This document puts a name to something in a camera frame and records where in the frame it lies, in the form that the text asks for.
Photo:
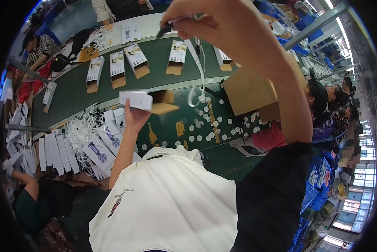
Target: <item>glove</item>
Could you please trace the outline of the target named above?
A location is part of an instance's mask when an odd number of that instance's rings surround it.
[[[14,170],[14,167],[8,159],[5,159],[4,163],[2,163],[2,168],[5,170],[8,177],[12,177],[12,171]]]

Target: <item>forearm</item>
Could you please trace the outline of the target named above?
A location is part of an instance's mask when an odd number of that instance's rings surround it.
[[[41,63],[43,63],[47,59],[47,55],[42,54],[36,62],[30,67],[30,70],[34,71]]]
[[[271,81],[279,101],[282,131],[288,144],[293,142],[309,143],[312,140],[312,120],[306,97],[301,87],[304,79],[299,79],[285,53],[277,66],[280,72]]]
[[[132,155],[134,154],[135,143],[137,141],[138,133],[132,128],[125,128],[123,140],[120,144],[117,157],[115,158],[113,169],[109,180],[109,189],[112,189],[116,183],[121,171],[132,164]]]

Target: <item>cardboard flap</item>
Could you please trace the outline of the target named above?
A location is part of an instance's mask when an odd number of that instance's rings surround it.
[[[153,105],[155,103],[173,103],[174,92],[171,90],[159,90],[149,93],[153,97]]]
[[[179,109],[178,106],[168,103],[155,103],[152,105],[152,113],[154,114],[166,114],[177,109]]]

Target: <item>cap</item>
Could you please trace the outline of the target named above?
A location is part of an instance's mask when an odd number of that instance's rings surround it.
[[[35,33],[34,32],[28,32],[25,36],[25,38],[23,39],[23,42],[22,42],[22,50],[20,51],[19,53],[19,57],[22,56],[23,54],[23,50],[26,49],[26,47],[28,46],[29,42],[32,41],[34,38],[35,38]]]

